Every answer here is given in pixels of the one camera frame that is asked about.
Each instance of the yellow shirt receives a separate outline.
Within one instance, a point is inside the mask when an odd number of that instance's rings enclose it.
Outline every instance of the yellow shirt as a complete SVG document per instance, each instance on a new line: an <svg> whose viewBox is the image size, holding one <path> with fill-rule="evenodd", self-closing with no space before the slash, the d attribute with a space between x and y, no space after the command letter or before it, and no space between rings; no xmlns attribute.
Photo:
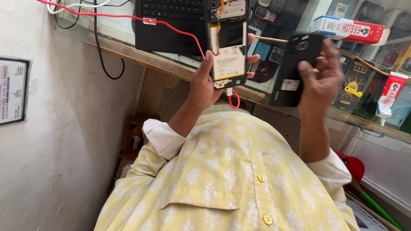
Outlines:
<svg viewBox="0 0 411 231"><path fill-rule="evenodd" d="M212 106L170 161L152 143L117 180L96 231L359 230L341 184L247 113Z"/></svg>

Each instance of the glue tube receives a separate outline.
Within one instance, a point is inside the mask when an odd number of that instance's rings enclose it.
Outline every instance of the glue tube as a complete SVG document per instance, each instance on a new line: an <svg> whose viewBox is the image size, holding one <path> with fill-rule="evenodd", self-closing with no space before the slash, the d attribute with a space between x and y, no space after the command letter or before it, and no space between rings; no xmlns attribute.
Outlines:
<svg viewBox="0 0 411 231"><path fill-rule="evenodd" d="M378 100L377 111L375 112L375 115L381 118L381 126L384 126L386 118L391 116L391 107L407 79L408 76L396 72L391 72L388 77L384 91Z"/></svg>

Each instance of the hand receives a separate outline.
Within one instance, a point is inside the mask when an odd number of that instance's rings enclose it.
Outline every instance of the hand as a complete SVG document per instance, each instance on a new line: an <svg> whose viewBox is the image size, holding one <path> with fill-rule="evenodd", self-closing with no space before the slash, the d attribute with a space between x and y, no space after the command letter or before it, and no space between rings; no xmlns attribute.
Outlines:
<svg viewBox="0 0 411 231"><path fill-rule="evenodd" d="M301 119L325 119L331 101L344 81L341 64L335 48L329 41L323 43L325 56L317 57L318 73L307 61L298 64L298 72L304 83L298 110Z"/></svg>
<svg viewBox="0 0 411 231"><path fill-rule="evenodd" d="M248 34L248 44L251 44L255 39L253 34ZM186 102L193 109L204 111L213 105L220 98L223 90L214 90L212 79L209 75L212 63L214 60L213 53L208 50L205 53L206 59L201 63L192 77L190 83L190 94ZM252 55L247 57L247 64L256 62L260 59L260 55ZM247 72L247 78L252 78L253 72Z"/></svg>

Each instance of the green handle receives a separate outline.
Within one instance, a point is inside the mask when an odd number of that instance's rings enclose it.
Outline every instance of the green handle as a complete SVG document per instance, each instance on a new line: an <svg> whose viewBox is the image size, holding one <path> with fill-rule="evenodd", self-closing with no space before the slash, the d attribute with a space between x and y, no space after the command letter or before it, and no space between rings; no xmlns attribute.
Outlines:
<svg viewBox="0 0 411 231"><path fill-rule="evenodd" d="M399 230L404 231L401 226L399 226L373 199L371 199L368 194L365 192L361 193L361 196L368 202L370 203L375 210L380 214L381 217L383 217L385 220L387 220L389 223L391 223L393 226L397 227Z"/></svg>

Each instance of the white sleeve cuff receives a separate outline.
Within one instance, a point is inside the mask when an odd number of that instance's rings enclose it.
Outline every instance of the white sleeve cuff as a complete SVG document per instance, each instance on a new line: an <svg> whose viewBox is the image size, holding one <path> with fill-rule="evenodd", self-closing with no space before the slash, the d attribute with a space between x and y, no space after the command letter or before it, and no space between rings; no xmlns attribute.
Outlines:
<svg viewBox="0 0 411 231"><path fill-rule="evenodd" d="M306 163L317 175L327 191L351 182L351 174L338 155L330 148L330 154L319 161Z"/></svg>
<svg viewBox="0 0 411 231"><path fill-rule="evenodd" d="M144 122L143 132L157 154L166 160L175 157L185 142L185 138L172 130L168 123L154 119Z"/></svg>

